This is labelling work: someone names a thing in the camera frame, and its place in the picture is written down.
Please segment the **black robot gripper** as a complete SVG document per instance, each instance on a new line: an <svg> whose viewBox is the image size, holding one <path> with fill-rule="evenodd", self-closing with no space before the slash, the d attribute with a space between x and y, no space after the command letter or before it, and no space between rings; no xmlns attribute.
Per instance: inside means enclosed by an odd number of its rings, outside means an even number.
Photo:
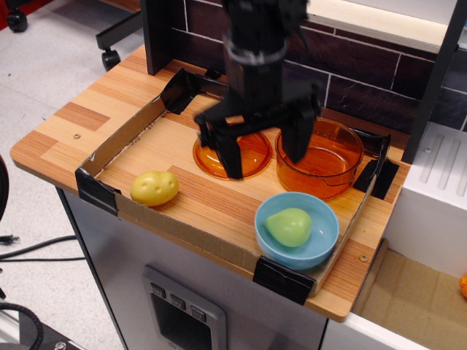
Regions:
<svg viewBox="0 0 467 350"><path fill-rule="evenodd" d="M214 150L226 175L242 179L243 167L237 138L278 127L282 148L293 163L306 154L321 108L318 85L312 80L283 77L287 44L254 50L232 39L224 41L228 92L223 100L195 117L201 146Z"/></svg>

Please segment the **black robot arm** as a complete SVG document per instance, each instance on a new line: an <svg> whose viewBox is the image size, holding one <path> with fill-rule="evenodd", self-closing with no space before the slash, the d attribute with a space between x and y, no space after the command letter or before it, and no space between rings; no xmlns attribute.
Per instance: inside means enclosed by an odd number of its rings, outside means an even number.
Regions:
<svg viewBox="0 0 467 350"><path fill-rule="evenodd" d="M213 149L227 177L243 178L237 139L269 128L282 132L282 148L293 163L303 159L320 115L313 80L287 81L286 39L303 37L306 1L224 1L229 29L223 35L228 91L195 118L202 146Z"/></svg>

